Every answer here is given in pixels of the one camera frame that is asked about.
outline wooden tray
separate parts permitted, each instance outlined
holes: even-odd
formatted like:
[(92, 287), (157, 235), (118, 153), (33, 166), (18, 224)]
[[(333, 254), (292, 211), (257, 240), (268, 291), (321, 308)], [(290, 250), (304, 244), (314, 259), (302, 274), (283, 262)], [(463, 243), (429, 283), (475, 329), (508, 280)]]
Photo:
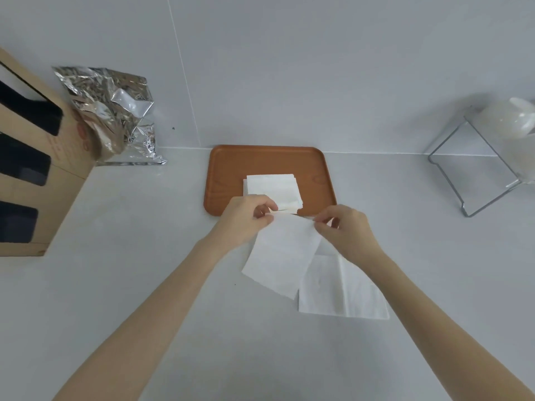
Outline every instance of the wooden tray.
[(210, 153), (204, 209), (221, 215), (232, 197), (243, 195), (244, 179), (253, 174), (293, 174), (303, 200), (298, 215), (316, 215), (337, 203), (325, 157), (316, 148), (219, 145)]

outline foil packaging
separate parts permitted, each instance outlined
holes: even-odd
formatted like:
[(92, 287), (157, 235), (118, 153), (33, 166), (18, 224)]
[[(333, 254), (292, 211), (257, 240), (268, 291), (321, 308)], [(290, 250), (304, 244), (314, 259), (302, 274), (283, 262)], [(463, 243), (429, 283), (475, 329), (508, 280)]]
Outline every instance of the foil packaging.
[(84, 121), (101, 141), (98, 165), (164, 165), (156, 153), (147, 79), (106, 68), (54, 67)]

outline white napkin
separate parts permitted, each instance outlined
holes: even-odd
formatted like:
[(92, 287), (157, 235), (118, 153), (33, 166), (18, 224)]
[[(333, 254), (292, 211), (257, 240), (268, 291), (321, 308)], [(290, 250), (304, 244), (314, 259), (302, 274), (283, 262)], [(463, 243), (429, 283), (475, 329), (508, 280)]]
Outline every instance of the white napkin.
[(265, 194), (277, 203), (279, 211), (297, 213), (303, 208), (297, 180), (293, 174), (250, 175), (244, 180), (244, 195)]
[(306, 218), (284, 213), (273, 216), (275, 220), (258, 233), (242, 273), (294, 299), (321, 235), (314, 229), (314, 222)]
[(383, 293), (342, 256), (316, 255), (299, 289), (299, 312), (389, 319)]

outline person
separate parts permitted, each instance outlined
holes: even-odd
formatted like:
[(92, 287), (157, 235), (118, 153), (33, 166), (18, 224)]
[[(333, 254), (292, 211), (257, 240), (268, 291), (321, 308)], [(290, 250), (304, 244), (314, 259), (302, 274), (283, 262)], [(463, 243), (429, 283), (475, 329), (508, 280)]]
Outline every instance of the person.
[[(218, 261), (273, 221), (265, 195), (231, 199), (208, 235), (78, 368), (54, 398), (135, 400)], [(332, 226), (326, 223), (333, 220)], [(453, 322), (381, 249), (366, 216), (344, 205), (315, 217), (317, 231), (383, 292), (410, 337), (455, 400), (535, 400), (535, 395)]]

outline white countertop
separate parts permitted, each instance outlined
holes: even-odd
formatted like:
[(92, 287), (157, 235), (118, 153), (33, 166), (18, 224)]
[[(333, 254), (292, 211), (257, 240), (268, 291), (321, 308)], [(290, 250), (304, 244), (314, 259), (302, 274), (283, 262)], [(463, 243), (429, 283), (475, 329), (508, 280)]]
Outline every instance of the white countertop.
[[(0, 258), (2, 399), (50, 399), (215, 223), (209, 150), (164, 154), (168, 166), (95, 169), (43, 258)], [(424, 156), (326, 157), (338, 202), (365, 211), (409, 277), (535, 388), (535, 189), (465, 219)], [(449, 399), (393, 312), (301, 314), (240, 273), (248, 250), (211, 274), (143, 400)]]

